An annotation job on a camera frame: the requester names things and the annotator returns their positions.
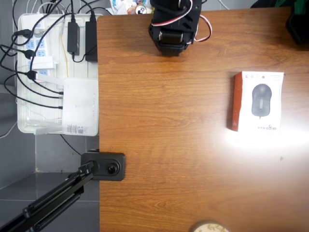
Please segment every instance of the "computer mouse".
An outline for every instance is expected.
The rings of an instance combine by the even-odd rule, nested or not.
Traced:
[[[266,117],[270,113],[271,89],[268,85],[257,85],[252,91],[252,114]]]

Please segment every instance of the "black power adapter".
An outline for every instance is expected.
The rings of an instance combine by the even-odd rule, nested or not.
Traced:
[[[92,14],[90,21],[86,22],[86,38],[85,38],[85,59],[86,61],[97,62],[98,50],[97,46],[97,21],[96,16]]]
[[[72,16],[68,23],[68,52],[73,56],[79,55],[80,28]]]

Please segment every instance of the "wooden desk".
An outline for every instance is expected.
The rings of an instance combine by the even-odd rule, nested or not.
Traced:
[[[213,37],[160,55],[151,15],[98,20],[100,150],[126,154],[101,182],[102,232],[309,231],[309,52],[285,29],[289,8],[203,12]],[[200,22],[198,37],[207,34]],[[280,135],[231,131],[234,75],[285,72]]]

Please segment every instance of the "sticker label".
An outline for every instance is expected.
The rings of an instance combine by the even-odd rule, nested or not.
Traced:
[[[67,126],[67,132],[71,134],[86,134],[87,127],[70,124]]]

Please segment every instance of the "black metal arm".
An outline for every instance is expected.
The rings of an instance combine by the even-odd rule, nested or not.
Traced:
[[[68,179],[31,203],[23,213],[0,228],[0,232],[39,232],[76,202],[84,192],[84,184],[98,171],[95,161],[81,166]]]

